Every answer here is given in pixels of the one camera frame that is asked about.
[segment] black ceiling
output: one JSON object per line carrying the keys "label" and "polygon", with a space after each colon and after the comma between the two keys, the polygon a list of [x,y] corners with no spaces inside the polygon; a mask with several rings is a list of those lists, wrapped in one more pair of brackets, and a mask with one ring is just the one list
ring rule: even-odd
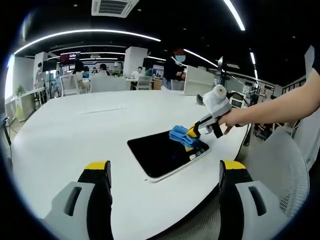
{"label": "black ceiling", "polygon": [[[161,42],[116,33],[74,33],[36,43],[18,56],[72,46],[115,45],[148,48],[151,56],[165,59],[168,57],[165,50],[182,47],[214,63],[223,56],[227,63],[240,67],[229,68],[229,71],[252,77],[254,66],[250,52],[254,52],[259,79],[282,86],[305,74],[304,53],[310,44],[306,34],[309,26],[306,26],[306,11],[310,7],[306,1],[231,0],[246,31],[240,30],[223,0],[140,0],[127,18],[91,16],[91,0],[51,2],[30,14],[29,24],[24,28],[26,43],[78,29],[122,30],[151,36]],[[76,50],[125,52],[125,48],[101,46],[54,53]],[[215,68],[188,53],[185,63]]]}

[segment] air conditioning vent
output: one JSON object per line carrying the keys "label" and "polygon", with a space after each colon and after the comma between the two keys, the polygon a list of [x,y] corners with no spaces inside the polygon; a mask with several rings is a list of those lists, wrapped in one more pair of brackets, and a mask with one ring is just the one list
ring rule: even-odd
{"label": "air conditioning vent", "polygon": [[92,16],[126,18],[139,0],[92,0]]}

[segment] face mask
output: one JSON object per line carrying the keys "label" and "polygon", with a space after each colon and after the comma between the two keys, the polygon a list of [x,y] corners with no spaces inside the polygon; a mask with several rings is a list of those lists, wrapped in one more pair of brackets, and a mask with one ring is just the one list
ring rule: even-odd
{"label": "face mask", "polygon": [[175,56],[175,59],[178,61],[178,62],[184,62],[186,60],[186,56],[185,55],[180,55],[180,56]]}

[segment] human hand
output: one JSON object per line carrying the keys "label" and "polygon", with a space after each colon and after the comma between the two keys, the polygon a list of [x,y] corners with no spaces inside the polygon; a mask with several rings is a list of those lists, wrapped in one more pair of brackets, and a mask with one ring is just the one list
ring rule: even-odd
{"label": "human hand", "polygon": [[228,134],[236,124],[241,126],[246,125],[246,123],[242,122],[243,111],[244,109],[232,108],[218,120],[219,126],[222,124],[226,125],[226,130],[223,133],[224,135]]}

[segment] round white table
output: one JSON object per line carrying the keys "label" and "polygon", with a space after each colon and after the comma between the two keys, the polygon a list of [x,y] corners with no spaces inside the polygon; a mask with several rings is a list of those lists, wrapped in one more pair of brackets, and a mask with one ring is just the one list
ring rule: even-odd
{"label": "round white table", "polygon": [[213,190],[219,182],[219,161],[236,157],[247,127],[234,127],[219,139],[214,134],[202,136],[211,152],[157,183],[145,181],[147,175],[127,141],[175,125],[188,128],[207,113],[195,96],[180,91],[117,91],[51,99],[12,143],[17,187],[33,213],[44,218],[55,195],[76,182],[87,164],[109,160],[114,239],[150,238],[181,220]]}

